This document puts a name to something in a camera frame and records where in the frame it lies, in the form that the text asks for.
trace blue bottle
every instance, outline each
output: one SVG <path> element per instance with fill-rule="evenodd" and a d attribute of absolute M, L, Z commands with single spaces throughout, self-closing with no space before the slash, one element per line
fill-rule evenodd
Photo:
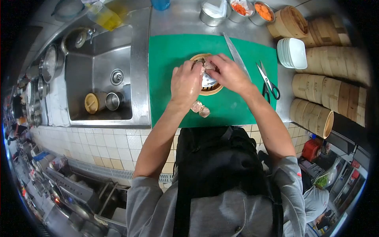
<path fill-rule="evenodd" d="M 163 11 L 170 6 L 170 0 L 151 0 L 151 4 L 155 9 Z"/>

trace gray shirt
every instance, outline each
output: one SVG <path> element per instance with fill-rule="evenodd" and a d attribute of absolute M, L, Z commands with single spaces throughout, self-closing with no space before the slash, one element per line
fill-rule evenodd
<path fill-rule="evenodd" d="M 282 159 L 273 179 L 282 193 L 283 236 L 304 236 L 303 187 L 296 157 Z M 126 204 L 128 236 L 172 236 L 177 191 L 177 182 L 163 193 L 152 178 L 133 179 Z M 272 223 L 272 203 L 262 196 L 232 189 L 191 200 L 189 236 L 272 236 Z"/>
<path fill-rule="evenodd" d="M 305 222 L 314 221 L 326 209 L 329 201 L 329 191 L 312 186 L 304 195 Z"/>

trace floor drain grate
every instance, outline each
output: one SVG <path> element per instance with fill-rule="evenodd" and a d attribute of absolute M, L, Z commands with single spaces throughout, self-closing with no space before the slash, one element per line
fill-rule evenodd
<path fill-rule="evenodd" d="M 67 158 L 68 163 L 70 166 L 73 166 L 75 168 L 91 172 L 97 175 L 109 177 L 109 178 L 116 178 L 116 179 L 132 179 L 133 178 L 133 171 L 129 170 L 117 170 L 107 167 L 102 167 L 98 165 L 93 165 L 85 162 L 81 162 L 79 160 L 74 160 L 72 158 Z M 159 175 L 159 182 L 162 183 L 172 183 L 172 179 L 174 176 L 172 174 L 161 174 Z"/>

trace meat piece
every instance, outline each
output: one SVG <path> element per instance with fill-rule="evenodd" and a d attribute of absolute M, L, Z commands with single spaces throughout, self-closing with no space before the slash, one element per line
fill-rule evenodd
<path fill-rule="evenodd" d="M 203 106 L 203 104 L 197 100 L 191 106 L 191 110 L 195 113 L 198 113 L 201 110 L 202 106 Z"/>
<path fill-rule="evenodd" d="M 204 68 L 205 68 L 205 69 L 216 70 L 216 65 L 214 65 L 214 64 L 211 63 L 211 62 L 205 61 L 205 63 L 204 63 Z"/>
<path fill-rule="evenodd" d="M 205 68 L 203 66 L 201 66 L 200 75 L 203 75 L 204 72 L 205 72 Z"/>
<path fill-rule="evenodd" d="M 201 107 L 200 111 L 199 111 L 199 115 L 202 116 L 203 118 L 206 118 L 208 117 L 208 115 L 210 114 L 211 112 L 209 111 L 209 109 L 207 107 L 205 107 L 204 105 Z"/>

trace knife blade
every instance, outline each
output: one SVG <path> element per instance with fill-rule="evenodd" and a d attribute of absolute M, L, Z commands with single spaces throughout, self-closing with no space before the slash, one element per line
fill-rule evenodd
<path fill-rule="evenodd" d="M 223 32 L 223 34 L 224 34 L 226 44 L 228 45 L 228 48 L 230 50 L 230 53 L 233 56 L 234 61 L 236 62 L 236 64 L 238 64 L 241 67 L 241 69 L 245 72 L 245 74 L 249 77 L 249 79 L 251 79 L 249 72 L 247 71 L 246 66 L 243 63 L 242 58 L 241 58 L 240 54 L 238 53 L 236 47 L 234 46 L 234 44 L 232 43 L 232 41 L 230 40 L 228 35 L 225 34 L 225 32 Z"/>

